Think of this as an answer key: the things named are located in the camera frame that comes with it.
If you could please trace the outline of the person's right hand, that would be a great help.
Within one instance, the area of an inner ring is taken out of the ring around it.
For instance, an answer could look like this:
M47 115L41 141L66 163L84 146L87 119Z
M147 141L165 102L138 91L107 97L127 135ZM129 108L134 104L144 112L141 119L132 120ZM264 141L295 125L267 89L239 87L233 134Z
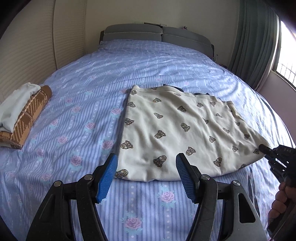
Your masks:
M279 185L279 191L275 195L275 200L271 205L271 210L268 213L268 223L273 222L280 214L284 213L287 209L285 204L288 199L295 203L296 190L289 187L285 182Z

